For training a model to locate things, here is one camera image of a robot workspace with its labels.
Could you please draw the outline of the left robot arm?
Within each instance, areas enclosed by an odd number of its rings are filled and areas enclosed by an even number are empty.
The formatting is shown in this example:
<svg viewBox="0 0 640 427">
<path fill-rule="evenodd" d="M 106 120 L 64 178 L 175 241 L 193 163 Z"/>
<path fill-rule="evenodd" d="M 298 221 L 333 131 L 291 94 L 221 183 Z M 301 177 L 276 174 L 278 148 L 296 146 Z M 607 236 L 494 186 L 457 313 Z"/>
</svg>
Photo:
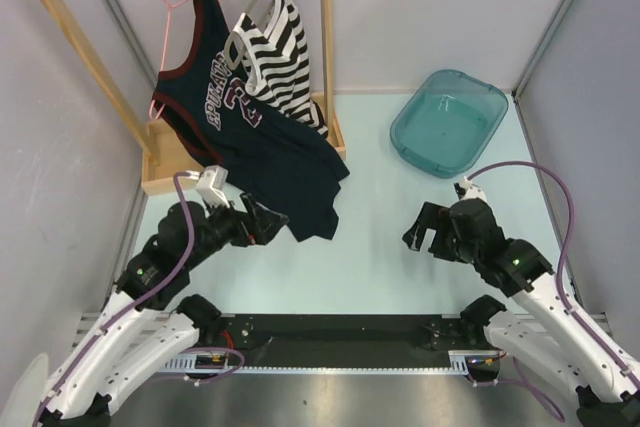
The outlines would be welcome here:
<svg viewBox="0 0 640 427">
<path fill-rule="evenodd" d="M 127 264 L 97 321 L 49 378 L 32 425 L 107 426 L 164 364 L 219 339 L 220 311 L 195 294 L 159 330 L 133 343 L 189 285 L 191 270 L 227 245 L 266 245 L 288 222 L 249 194 L 241 200 L 241 211 L 230 203 L 204 207 L 186 199 L 169 208 L 156 234 Z"/>
</svg>

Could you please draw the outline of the navy basketball jersey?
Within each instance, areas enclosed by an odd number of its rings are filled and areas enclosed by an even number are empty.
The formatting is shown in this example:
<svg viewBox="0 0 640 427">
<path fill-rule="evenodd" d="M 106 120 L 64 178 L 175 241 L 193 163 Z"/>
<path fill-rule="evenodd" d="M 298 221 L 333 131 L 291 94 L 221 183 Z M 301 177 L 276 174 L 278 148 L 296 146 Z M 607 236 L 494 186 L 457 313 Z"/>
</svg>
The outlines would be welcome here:
<svg viewBox="0 0 640 427">
<path fill-rule="evenodd" d="M 223 56 L 229 28 L 218 0 L 193 0 L 194 33 L 184 63 L 162 71 L 152 99 L 189 155 L 221 165 L 229 182 L 289 218 L 299 242 L 330 240 L 339 216 L 334 200 L 349 170 L 316 131 L 246 91 L 243 68 Z"/>
</svg>

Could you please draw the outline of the black white striped tank top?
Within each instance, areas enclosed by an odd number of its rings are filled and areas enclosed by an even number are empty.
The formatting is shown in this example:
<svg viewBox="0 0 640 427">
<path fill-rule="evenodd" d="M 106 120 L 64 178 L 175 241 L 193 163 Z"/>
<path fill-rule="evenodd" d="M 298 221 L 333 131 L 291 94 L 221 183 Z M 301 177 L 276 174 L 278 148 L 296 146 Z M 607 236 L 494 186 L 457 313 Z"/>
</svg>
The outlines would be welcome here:
<svg viewBox="0 0 640 427">
<path fill-rule="evenodd" d="M 232 33 L 243 49 L 249 95 L 327 137 L 322 110 L 311 96 L 308 42 L 294 1 L 274 0 L 265 28 L 241 14 Z"/>
</svg>

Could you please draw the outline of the pink wire hanger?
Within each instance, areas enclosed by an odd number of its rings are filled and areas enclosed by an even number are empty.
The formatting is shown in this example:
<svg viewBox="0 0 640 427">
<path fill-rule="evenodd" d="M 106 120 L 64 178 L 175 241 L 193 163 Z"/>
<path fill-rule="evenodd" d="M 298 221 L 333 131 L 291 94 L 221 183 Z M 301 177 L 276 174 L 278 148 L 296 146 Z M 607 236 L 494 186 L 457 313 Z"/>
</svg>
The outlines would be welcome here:
<svg viewBox="0 0 640 427">
<path fill-rule="evenodd" d="M 162 0 L 165 10 L 166 10 L 166 22 L 165 22 L 165 30 L 161 51 L 161 59 L 159 66 L 159 73 L 165 70 L 167 52 L 168 52 L 168 43 L 170 39 L 171 32 L 171 23 L 172 23 L 172 15 L 176 9 L 179 9 L 182 5 L 192 2 L 193 0 L 181 0 L 179 2 L 172 2 L 171 0 Z M 151 121 L 159 120 L 161 114 L 164 111 L 165 106 L 163 104 L 156 105 L 155 100 L 150 101 L 149 109 L 148 109 L 148 117 Z"/>
</svg>

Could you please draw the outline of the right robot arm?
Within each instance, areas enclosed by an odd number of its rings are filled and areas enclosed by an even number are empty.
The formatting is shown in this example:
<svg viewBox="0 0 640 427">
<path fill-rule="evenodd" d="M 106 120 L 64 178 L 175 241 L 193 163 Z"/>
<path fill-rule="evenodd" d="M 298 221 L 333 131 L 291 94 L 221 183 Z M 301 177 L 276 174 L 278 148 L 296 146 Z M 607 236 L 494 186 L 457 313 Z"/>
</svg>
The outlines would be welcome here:
<svg viewBox="0 0 640 427">
<path fill-rule="evenodd" d="M 428 249 L 433 257 L 473 266 L 546 332 L 539 335 L 518 325 L 501 302 L 484 295 L 461 314 L 461 335 L 469 346 L 490 344 L 523 362 L 567 395 L 584 426 L 638 425 L 638 360 L 571 301 L 536 247 L 506 237 L 479 198 L 451 207 L 424 203 L 402 240 L 418 251 L 429 230 L 435 233 Z"/>
</svg>

